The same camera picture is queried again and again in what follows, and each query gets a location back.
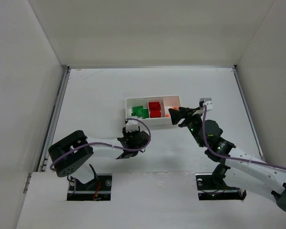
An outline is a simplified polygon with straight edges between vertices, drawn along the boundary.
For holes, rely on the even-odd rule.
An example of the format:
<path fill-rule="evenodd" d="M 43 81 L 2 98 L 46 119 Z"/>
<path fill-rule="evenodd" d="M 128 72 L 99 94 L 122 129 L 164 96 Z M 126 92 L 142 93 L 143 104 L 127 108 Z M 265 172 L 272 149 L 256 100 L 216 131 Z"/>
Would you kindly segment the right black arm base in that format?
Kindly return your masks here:
<path fill-rule="evenodd" d="M 240 200 L 246 198 L 246 190 L 228 186 L 224 182 L 229 167 L 219 164 L 212 173 L 196 173 L 198 199 L 200 201 Z"/>

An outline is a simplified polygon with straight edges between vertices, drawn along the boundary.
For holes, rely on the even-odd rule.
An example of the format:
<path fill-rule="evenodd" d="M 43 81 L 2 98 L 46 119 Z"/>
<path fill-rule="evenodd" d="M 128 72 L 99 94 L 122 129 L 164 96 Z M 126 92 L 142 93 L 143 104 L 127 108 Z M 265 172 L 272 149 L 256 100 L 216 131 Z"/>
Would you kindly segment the red curved lego piece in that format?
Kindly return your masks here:
<path fill-rule="evenodd" d="M 150 118 L 160 118 L 162 117 L 162 113 L 160 110 L 152 110 L 150 112 Z"/>

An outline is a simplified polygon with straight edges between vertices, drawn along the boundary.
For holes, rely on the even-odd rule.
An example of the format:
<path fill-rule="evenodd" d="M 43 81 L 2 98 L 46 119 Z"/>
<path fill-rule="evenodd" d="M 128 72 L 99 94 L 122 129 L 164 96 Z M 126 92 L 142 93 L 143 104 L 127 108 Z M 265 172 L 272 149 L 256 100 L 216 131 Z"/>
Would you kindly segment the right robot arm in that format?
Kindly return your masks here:
<path fill-rule="evenodd" d="M 286 212 L 286 167 L 266 163 L 221 137 L 216 121 L 207 120 L 207 107 L 170 108 L 173 125 L 187 127 L 205 154 L 218 166 L 213 175 L 226 185 L 263 196 Z"/>

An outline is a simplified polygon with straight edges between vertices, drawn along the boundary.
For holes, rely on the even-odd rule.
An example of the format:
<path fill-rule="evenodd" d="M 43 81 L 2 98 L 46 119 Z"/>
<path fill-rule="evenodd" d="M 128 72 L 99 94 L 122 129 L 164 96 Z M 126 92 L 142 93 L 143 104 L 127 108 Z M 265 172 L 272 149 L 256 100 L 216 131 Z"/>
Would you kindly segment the green lego brick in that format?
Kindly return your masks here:
<path fill-rule="evenodd" d="M 143 106 L 136 106 L 136 107 L 133 107 L 132 108 L 132 112 L 133 113 L 142 113 L 144 110 L 144 107 Z"/>

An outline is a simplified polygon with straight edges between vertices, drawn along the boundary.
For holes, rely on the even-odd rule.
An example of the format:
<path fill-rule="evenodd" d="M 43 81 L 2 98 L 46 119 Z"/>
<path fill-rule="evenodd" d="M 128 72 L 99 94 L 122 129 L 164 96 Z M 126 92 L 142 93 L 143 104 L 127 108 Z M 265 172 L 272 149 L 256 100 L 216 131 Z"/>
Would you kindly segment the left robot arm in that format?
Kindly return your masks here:
<path fill-rule="evenodd" d="M 77 182 L 86 185 L 96 178 L 96 175 L 88 170 L 92 164 L 92 156 L 128 159 L 144 152 L 150 141 L 149 129 L 127 131 L 123 128 L 122 137 L 110 140 L 88 137 L 82 130 L 77 130 L 50 146 L 50 170 L 58 177 L 73 177 Z"/>

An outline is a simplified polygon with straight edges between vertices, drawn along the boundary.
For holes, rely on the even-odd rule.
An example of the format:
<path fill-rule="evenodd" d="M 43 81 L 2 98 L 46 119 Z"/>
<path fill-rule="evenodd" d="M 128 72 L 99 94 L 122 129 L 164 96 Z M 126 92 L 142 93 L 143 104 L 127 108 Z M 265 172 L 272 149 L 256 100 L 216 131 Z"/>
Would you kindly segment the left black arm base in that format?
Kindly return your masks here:
<path fill-rule="evenodd" d="M 83 184 L 78 179 L 68 176 L 69 189 L 67 201 L 110 201 L 112 189 L 112 174 L 97 174 L 94 167 L 89 164 L 93 172 L 93 179 Z"/>

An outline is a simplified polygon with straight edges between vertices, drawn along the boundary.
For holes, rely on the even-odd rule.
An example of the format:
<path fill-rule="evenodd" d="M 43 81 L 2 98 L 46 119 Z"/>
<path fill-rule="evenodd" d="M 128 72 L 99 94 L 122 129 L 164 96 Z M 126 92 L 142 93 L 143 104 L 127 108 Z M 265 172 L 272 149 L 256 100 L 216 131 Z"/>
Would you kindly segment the green lego pieces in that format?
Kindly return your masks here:
<path fill-rule="evenodd" d="M 149 118 L 149 112 L 148 109 L 144 109 L 142 113 L 133 113 L 132 116 L 136 116 L 138 118 L 146 119 Z"/>

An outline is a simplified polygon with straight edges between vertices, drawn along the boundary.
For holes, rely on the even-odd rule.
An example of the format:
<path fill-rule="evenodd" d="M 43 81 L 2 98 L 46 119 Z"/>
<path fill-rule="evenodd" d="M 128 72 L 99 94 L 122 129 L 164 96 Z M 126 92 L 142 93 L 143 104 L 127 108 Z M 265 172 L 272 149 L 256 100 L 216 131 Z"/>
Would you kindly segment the red lego block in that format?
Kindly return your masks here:
<path fill-rule="evenodd" d="M 150 111 L 160 111 L 161 105 L 159 102 L 149 102 L 148 107 Z"/>

